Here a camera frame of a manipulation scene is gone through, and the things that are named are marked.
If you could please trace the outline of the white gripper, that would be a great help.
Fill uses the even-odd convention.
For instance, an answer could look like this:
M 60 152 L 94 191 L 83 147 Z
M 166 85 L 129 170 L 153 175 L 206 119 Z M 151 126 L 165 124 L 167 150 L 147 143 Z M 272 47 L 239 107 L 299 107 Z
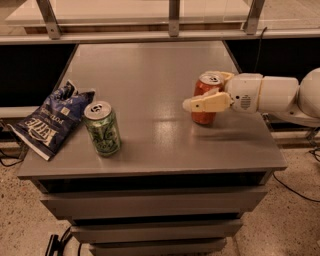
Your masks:
M 203 95 L 183 101 L 182 107 L 192 113 L 223 112 L 231 109 L 242 113 L 255 113 L 263 76 L 261 74 L 241 73 L 235 75 L 223 71 L 207 71 L 210 79 L 216 83 L 226 83 L 225 91 L 212 89 Z

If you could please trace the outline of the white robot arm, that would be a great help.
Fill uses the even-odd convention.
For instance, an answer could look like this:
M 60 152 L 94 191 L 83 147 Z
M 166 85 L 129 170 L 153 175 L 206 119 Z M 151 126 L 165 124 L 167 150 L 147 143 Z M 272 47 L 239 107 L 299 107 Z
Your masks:
M 241 113 L 271 114 L 308 127 L 320 125 L 319 69 L 310 71 L 301 82 L 294 77 L 219 71 L 207 71 L 199 80 L 209 90 L 183 102 L 183 109 L 192 114 L 232 109 Z

